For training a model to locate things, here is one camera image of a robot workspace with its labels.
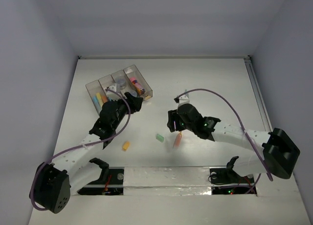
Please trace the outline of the clear paperclip jar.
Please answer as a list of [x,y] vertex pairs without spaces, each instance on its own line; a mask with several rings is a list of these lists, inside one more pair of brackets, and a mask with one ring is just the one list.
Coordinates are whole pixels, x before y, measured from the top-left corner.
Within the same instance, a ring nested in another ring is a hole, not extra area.
[[120,86],[121,89],[124,89],[126,87],[126,80],[124,79],[124,77],[119,76],[115,81]]
[[137,92],[134,91],[134,90],[129,90],[129,93],[134,96],[134,97],[137,97]]

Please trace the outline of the pink capped pen tube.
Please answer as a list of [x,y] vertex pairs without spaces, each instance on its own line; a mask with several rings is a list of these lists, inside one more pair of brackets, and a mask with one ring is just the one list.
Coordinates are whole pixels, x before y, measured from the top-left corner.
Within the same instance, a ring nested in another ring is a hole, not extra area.
[[134,87],[136,88],[136,91],[139,95],[142,95],[145,93],[144,87],[138,82],[138,80],[135,77],[131,77],[130,81],[134,85]]

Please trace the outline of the yellow highlighter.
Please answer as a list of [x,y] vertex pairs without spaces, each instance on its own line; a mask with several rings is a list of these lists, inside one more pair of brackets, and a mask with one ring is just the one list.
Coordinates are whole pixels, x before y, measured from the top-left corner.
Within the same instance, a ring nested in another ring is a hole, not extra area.
[[102,107],[104,103],[103,103],[103,100],[102,100],[102,96],[101,96],[101,94],[99,92],[96,93],[96,98],[97,98],[99,106]]

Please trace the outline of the green highlighter cap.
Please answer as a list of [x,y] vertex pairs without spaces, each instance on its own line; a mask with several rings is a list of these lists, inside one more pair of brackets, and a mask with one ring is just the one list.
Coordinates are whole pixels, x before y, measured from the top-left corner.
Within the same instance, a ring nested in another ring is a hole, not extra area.
[[156,139],[157,139],[158,141],[160,141],[160,142],[164,142],[164,137],[163,137],[162,135],[160,135],[160,134],[157,134],[157,135],[156,135]]

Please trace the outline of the blue highlighter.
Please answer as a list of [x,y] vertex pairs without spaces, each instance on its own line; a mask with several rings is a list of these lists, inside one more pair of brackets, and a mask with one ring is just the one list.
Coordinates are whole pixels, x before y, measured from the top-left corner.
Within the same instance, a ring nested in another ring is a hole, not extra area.
[[99,102],[98,102],[98,99],[97,99],[96,96],[93,96],[93,97],[92,97],[92,101],[93,101],[95,107],[96,107],[97,109],[99,109],[99,108],[100,108],[100,105],[99,105]]

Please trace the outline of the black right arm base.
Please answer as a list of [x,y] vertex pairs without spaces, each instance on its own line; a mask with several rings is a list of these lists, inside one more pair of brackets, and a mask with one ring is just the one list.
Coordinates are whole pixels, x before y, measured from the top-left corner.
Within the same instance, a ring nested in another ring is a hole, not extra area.
[[225,168],[210,168],[208,181],[217,186],[242,186],[249,187],[254,184],[254,178],[249,180],[247,177],[239,176],[234,170],[234,164],[239,157],[233,157]]

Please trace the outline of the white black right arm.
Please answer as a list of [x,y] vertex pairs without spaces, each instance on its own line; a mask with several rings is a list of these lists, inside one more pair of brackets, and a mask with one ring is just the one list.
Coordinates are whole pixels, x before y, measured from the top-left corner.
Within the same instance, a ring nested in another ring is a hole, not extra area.
[[252,151],[250,157],[234,156],[225,170],[231,182],[250,174],[270,173],[289,179],[300,155],[300,150],[287,133],[275,128],[271,132],[243,130],[211,116],[202,116],[191,104],[168,111],[170,132],[189,130],[200,139],[227,143]]

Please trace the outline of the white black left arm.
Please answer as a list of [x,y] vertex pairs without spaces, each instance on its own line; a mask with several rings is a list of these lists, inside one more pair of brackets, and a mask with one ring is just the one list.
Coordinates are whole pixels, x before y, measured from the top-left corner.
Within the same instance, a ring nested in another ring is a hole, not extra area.
[[140,111],[142,97],[129,92],[118,100],[107,101],[94,126],[80,145],[63,150],[40,164],[31,185],[29,198],[38,211],[59,213],[87,184],[109,182],[109,164],[98,156],[121,134],[117,128],[125,116]]

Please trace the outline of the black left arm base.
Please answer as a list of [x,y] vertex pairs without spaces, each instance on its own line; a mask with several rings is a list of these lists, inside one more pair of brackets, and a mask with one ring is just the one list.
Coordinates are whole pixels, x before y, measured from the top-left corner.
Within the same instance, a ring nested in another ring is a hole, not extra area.
[[88,162],[91,169],[87,173],[93,172],[91,179],[87,179],[84,188],[100,188],[100,187],[122,187],[124,182],[124,167],[110,167],[108,163],[99,159],[93,158]]

